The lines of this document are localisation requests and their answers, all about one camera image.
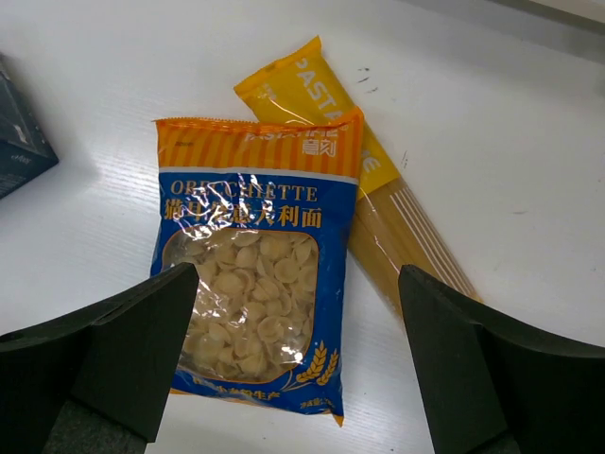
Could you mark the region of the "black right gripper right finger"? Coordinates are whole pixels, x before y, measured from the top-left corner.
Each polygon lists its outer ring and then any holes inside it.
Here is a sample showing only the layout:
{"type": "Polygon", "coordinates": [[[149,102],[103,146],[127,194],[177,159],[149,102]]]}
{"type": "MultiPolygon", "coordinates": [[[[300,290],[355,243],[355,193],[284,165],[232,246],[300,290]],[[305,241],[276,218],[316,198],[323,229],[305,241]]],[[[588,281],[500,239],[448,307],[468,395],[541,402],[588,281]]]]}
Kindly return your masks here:
{"type": "Polygon", "coordinates": [[[401,307],[437,453],[601,453],[604,350],[405,265],[401,307]]]}

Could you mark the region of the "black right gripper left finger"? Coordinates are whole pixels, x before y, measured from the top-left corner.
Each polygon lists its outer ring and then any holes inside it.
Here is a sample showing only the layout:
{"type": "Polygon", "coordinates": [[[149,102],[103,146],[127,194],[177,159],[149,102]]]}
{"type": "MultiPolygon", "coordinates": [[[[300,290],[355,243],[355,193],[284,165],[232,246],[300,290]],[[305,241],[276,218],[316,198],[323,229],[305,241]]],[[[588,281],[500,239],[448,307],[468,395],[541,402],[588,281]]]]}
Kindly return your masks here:
{"type": "Polygon", "coordinates": [[[199,278],[180,264],[1,338],[4,453],[143,453],[155,442],[199,278]]]}

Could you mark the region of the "blue orecchiette pasta bag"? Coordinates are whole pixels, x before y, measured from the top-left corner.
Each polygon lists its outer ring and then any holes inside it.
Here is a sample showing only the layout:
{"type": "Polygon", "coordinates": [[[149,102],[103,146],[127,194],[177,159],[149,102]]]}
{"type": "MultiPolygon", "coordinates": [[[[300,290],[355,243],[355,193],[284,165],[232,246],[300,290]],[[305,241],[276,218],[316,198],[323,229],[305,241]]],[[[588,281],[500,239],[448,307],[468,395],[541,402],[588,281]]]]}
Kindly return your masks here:
{"type": "Polygon", "coordinates": [[[156,121],[151,271],[199,283],[171,389],[344,420],[341,328],[363,113],[322,126],[156,121]]]}

